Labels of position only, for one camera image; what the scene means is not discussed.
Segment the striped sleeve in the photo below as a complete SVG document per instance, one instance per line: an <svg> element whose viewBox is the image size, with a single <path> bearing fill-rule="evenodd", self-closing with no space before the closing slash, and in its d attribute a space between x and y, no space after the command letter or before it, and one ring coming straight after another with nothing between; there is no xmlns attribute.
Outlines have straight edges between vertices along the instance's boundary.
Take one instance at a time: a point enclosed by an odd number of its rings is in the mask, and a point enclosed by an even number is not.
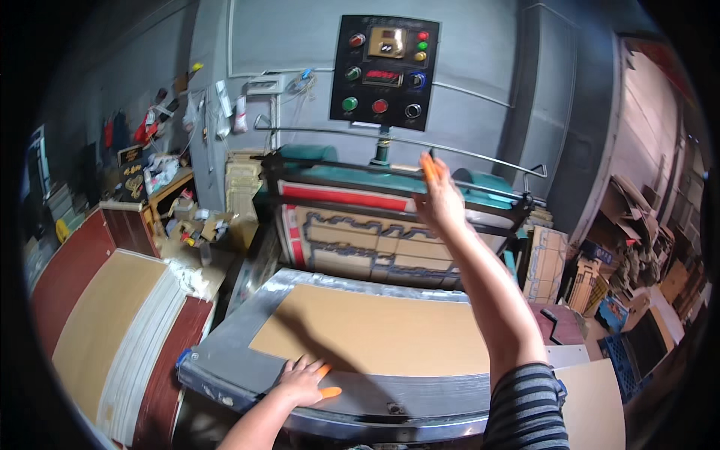
<svg viewBox="0 0 720 450"><path fill-rule="evenodd" d="M526 364L508 372L490 399L483 450L569 449L560 391L547 364Z"/></svg>

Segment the die cutting machine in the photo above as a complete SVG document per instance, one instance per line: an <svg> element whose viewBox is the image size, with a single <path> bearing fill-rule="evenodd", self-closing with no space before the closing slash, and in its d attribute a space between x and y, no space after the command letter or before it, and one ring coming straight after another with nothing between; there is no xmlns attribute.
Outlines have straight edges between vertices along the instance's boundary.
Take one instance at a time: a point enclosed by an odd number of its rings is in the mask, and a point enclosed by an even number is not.
<svg viewBox="0 0 720 450"><path fill-rule="evenodd" d="M261 227L225 320L178 361L185 386L237 411L251 407L273 385L284 360L253 350L250 344L298 284L413 301L468 302L444 244L415 216L410 196L425 191L422 173L388 163L393 142L419 145L431 154L461 153L523 173L524 192L514 192L495 176L466 169L453 174L469 221L498 253L515 238L530 211L544 206L527 188L528 176L547 177L543 165L523 168L392 136L391 127L425 130L439 34L437 22L343 16L330 118L378 124L379 135L274 126L266 117L257 117L255 130L271 134L286 130L373 139L376 154L367 166L340 161L332 146L285 145L259 157L265 181L255 198ZM564 366L586 360L584 346L572 350L573 355L556 351L551 363ZM487 372L407 377L337 369L327 379L341 386L343 394L316 408L297 408L285 424L288 429L356 442L429 442L485 428L490 404Z"/></svg>

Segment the hand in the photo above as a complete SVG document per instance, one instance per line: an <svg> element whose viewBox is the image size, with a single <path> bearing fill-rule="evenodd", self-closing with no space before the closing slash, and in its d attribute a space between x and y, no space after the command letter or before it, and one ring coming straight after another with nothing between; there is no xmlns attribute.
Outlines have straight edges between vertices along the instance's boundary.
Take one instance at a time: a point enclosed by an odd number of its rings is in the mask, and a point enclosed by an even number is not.
<svg viewBox="0 0 720 450"><path fill-rule="evenodd" d="M424 158L430 156L423 153L421 163ZM437 177L426 176L428 193L413 194L413 199L419 218L436 236L443 238L458 228L467 227L465 201L450 177L448 166L440 158L435 158L434 163Z"/></svg>
<svg viewBox="0 0 720 450"><path fill-rule="evenodd" d="M280 383L272 392L282 396L295 406L311 406L323 398L339 395L339 387L326 387L318 389L318 383L330 371L330 366L322 359L308 364L310 357L305 354L294 363L289 360L280 375Z"/></svg>

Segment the red button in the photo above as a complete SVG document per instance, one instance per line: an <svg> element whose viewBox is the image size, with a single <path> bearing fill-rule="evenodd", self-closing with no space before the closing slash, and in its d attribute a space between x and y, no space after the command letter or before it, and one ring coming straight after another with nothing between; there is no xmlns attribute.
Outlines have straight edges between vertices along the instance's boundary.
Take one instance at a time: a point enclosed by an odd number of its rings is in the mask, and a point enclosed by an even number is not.
<svg viewBox="0 0 720 450"><path fill-rule="evenodd" d="M372 104L372 111L375 114L381 114L387 111L387 102L383 99L375 100L375 102Z"/></svg>
<svg viewBox="0 0 720 450"><path fill-rule="evenodd" d="M351 47L359 47L365 43L365 35L358 33L350 38Z"/></svg>

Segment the control panel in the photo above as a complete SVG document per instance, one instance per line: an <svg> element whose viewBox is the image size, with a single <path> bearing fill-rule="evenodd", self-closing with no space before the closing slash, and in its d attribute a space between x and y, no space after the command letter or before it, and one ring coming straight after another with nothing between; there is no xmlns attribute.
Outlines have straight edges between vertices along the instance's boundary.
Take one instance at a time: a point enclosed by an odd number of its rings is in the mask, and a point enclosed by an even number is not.
<svg viewBox="0 0 720 450"><path fill-rule="evenodd" d="M440 24L343 16L330 118L425 131Z"/></svg>

